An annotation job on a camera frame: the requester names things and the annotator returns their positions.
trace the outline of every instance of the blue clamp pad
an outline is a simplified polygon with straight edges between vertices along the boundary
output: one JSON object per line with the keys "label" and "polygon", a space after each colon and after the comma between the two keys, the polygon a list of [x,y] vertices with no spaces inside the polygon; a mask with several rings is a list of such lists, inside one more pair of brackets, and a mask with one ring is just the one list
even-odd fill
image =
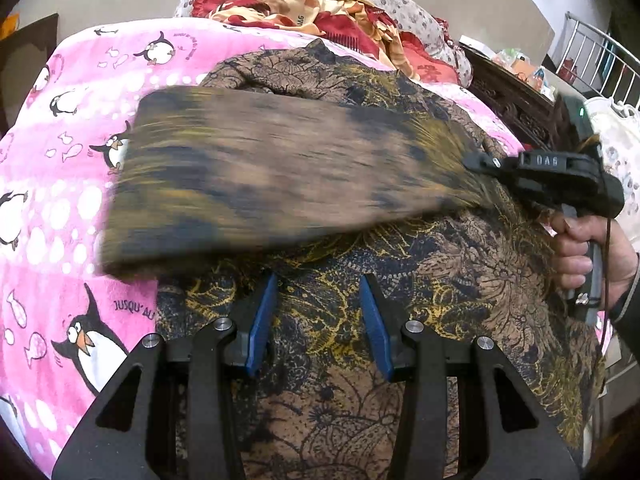
{"label": "blue clamp pad", "polygon": [[275,274],[272,274],[264,289],[260,306],[255,313],[254,323],[251,326],[251,332],[249,332],[249,355],[245,365],[249,377],[255,377],[262,364],[264,350],[269,339],[271,317],[273,316],[273,310],[277,303],[278,279]]}
{"label": "blue clamp pad", "polygon": [[360,278],[360,307],[364,316],[364,325],[367,329],[367,336],[369,336],[373,358],[376,361],[378,370],[389,381],[394,371],[391,362],[391,343],[366,276]]}

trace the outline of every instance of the black cord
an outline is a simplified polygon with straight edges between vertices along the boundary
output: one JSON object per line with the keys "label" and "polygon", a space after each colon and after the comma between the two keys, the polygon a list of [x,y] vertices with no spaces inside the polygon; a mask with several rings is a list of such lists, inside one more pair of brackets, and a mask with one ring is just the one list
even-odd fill
{"label": "black cord", "polygon": [[[604,179],[604,163],[602,158],[600,158],[600,178],[602,180],[603,186],[606,186]],[[607,194],[607,201],[609,202],[610,209],[610,201],[609,195]],[[602,349],[604,348],[604,339],[607,336],[607,327],[609,325],[609,243],[611,240],[611,218],[607,218],[607,235],[604,242],[604,247],[602,248],[602,266],[603,274],[604,274],[604,320],[602,323],[602,335],[600,336],[600,341],[598,343],[598,351],[596,353],[596,361],[593,364],[593,370],[591,370],[591,377],[589,378],[589,390],[593,391],[593,381],[595,380],[596,371],[598,370],[598,366],[600,365],[600,359],[604,357],[602,354]]]}

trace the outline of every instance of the dark stained wood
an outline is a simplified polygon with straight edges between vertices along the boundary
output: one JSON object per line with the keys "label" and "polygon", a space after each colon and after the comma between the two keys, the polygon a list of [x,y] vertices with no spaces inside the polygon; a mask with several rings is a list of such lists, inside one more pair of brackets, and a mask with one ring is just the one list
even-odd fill
{"label": "dark stained wood", "polygon": [[572,151],[578,133],[562,99],[552,103],[501,66],[462,46],[474,70],[469,90],[501,118],[518,140],[534,148]]}
{"label": "dark stained wood", "polygon": [[[42,18],[37,22],[33,22],[24,28],[19,28],[12,35],[0,41],[0,73],[4,70],[4,66],[9,59],[11,53],[17,48],[32,44],[38,50],[46,53],[47,59],[53,55],[53,51],[58,45],[58,15],[52,14],[46,18]],[[2,106],[2,88],[0,88],[0,138],[9,130],[9,124],[6,120],[6,114]]]}
{"label": "dark stained wood", "polygon": [[492,207],[495,180],[462,165],[477,150],[460,123],[429,113],[165,88],[140,101],[102,270],[126,276],[190,251],[264,250],[423,213]]}

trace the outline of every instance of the wooden furniture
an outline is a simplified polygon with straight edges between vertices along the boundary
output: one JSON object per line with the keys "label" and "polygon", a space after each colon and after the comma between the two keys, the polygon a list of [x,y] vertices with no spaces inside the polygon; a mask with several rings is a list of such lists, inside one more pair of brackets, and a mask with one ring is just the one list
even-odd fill
{"label": "wooden furniture", "polygon": [[573,151],[578,133],[562,99],[553,103],[478,51],[461,45],[474,70],[469,90],[504,122],[523,144]]}
{"label": "wooden furniture", "polygon": [[[4,70],[11,53],[29,43],[34,45],[38,50],[43,51],[46,54],[46,59],[49,59],[58,45],[58,15],[52,14],[37,22],[30,23],[0,41],[0,74]],[[31,78],[27,85],[33,84],[42,67],[43,64],[38,61],[34,63],[33,66],[30,66],[28,70],[25,70],[25,73]],[[26,99],[27,95],[28,94],[25,94],[20,97]],[[10,125],[8,124],[4,111],[2,87],[0,87],[0,137],[3,137],[4,134],[7,133],[9,127]]]}

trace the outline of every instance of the black clamp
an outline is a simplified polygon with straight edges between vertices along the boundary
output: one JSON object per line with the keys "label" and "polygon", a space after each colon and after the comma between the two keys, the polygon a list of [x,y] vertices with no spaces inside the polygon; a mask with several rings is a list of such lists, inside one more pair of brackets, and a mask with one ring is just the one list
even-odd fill
{"label": "black clamp", "polygon": [[458,378],[458,473],[465,480],[577,480],[578,467],[518,371],[486,336],[438,336],[387,300],[375,277],[360,280],[360,306],[376,365],[406,381],[389,480],[443,478],[447,377]]}
{"label": "black clamp", "polygon": [[52,480],[175,477],[177,387],[187,382],[191,480],[242,480],[230,379],[255,377],[277,304],[274,274],[193,337],[144,336],[78,424]]}
{"label": "black clamp", "polygon": [[[532,150],[498,159],[486,153],[469,153],[463,165],[469,171],[496,178],[516,197],[542,205],[562,208],[566,216],[594,214],[615,218],[625,206],[622,184],[605,173],[599,156],[599,141],[588,146],[589,153]],[[584,284],[567,297],[570,315],[594,324],[602,305],[602,249],[589,242],[587,256],[593,263]]]}

